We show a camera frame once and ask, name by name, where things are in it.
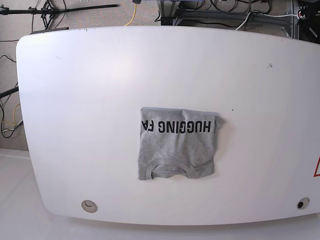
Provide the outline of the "grey T-shirt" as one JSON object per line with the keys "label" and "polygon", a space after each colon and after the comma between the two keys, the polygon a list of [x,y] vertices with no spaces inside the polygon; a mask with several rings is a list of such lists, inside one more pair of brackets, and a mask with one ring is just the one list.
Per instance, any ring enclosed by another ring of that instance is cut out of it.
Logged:
{"label": "grey T-shirt", "polygon": [[140,109],[138,179],[208,177],[224,120],[216,112],[173,108]]}

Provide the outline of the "left table grommet hole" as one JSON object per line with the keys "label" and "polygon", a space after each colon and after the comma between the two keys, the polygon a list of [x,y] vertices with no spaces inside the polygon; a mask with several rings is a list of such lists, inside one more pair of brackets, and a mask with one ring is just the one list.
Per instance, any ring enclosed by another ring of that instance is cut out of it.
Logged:
{"label": "left table grommet hole", "polygon": [[91,200],[83,200],[81,207],[87,213],[95,213],[98,210],[98,206]]}

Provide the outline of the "table grommet hole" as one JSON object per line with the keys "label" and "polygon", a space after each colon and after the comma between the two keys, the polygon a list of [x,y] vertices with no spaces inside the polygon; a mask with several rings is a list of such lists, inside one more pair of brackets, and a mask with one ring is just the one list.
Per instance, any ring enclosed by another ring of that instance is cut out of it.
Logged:
{"label": "table grommet hole", "polygon": [[309,205],[309,203],[310,199],[308,197],[304,197],[297,203],[297,208],[299,210],[303,210]]}
{"label": "table grommet hole", "polygon": [[91,200],[83,200],[81,207],[87,213],[95,213],[98,210],[98,206]]}

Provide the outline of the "black tripod stand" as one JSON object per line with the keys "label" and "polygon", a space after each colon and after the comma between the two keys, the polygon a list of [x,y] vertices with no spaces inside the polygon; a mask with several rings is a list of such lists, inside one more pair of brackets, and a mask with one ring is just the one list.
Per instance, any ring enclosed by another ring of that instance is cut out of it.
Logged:
{"label": "black tripod stand", "polygon": [[87,7],[79,7],[79,8],[71,8],[71,9],[55,9],[55,8],[44,8],[44,9],[35,9],[29,8],[26,10],[21,9],[9,9],[8,7],[0,6],[0,14],[1,15],[58,15],[62,13],[69,12],[77,12],[77,11],[85,11],[85,10],[94,10],[94,9],[105,9],[105,8],[116,8],[119,7],[118,4],[107,4],[107,5],[97,5],[97,6],[87,6]]}

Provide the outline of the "red warning triangle sticker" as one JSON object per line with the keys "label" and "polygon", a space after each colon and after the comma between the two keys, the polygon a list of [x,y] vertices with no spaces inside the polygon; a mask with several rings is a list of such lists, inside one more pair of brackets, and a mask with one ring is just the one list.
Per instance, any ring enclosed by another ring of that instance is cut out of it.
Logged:
{"label": "red warning triangle sticker", "polygon": [[314,177],[319,177],[320,176],[320,157],[317,161],[317,164],[316,164],[316,168],[315,168],[315,172],[314,172]]}

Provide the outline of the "right table grommet hole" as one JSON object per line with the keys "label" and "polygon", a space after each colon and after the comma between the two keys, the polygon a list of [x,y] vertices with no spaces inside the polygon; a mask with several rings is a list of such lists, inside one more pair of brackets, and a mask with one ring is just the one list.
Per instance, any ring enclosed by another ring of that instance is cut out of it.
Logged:
{"label": "right table grommet hole", "polygon": [[309,203],[310,199],[308,197],[304,197],[297,203],[297,208],[299,210],[303,210],[309,205]]}

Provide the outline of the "grey metal frame base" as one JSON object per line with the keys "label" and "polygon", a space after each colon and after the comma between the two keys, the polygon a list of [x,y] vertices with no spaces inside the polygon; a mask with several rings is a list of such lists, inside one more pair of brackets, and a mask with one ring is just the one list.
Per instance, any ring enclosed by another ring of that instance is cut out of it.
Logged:
{"label": "grey metal frame base", "polygon": [[210,1],[213,9],[204,9],[204,0],[199,1],[199,6],[188,6],[180,0],[158,0],[159,17],[156,19],[162,26],[178,26],[182,21],[190,21],[202,25],[218,25],[227,28],[242,28],[245,24],[269,24],[280,27],[291,26],[299,16],[297,13],[283,15],[270,15],[269,12],[261,12],[251,9],[253,1],[249,0],[246,9],[242,12],[234,12],[218,9],[215,0]]}

